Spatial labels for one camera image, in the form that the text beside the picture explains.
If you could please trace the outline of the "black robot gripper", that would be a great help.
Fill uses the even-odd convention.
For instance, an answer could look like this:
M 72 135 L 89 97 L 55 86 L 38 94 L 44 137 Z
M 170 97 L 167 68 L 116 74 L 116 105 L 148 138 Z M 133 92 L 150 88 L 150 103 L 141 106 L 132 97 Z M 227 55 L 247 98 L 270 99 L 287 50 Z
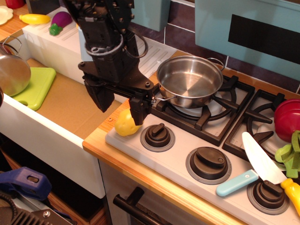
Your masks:
M 103 113 L 113 103 L 114 94 L 130 98 L 131 116 L 135 125 L 142 125 L 151 113 L 154 84 L 138 68 L 148 51 L 146 45 L 143 54 L 138 53 L 140 33 L 132 26 L 118 28 L 108 16 L 80 16 L 78 25 L 92 58 L 78 65 L 89 96 Z

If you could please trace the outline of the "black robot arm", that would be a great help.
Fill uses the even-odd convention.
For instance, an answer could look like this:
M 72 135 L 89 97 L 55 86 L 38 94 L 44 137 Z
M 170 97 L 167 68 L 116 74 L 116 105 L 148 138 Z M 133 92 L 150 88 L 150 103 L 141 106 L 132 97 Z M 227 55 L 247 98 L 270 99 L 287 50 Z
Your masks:
M 130 26 L 134 18 L 132 0 L 66 0 L 64 4 L 84 36 L 84 50 L 91 61 L 79 63 L 85 87 L 105 112 L 118 94 L 129 99 L 136 125 L 143 124 L 151 112 L 154 84 L 139 70 L 136 36 Z

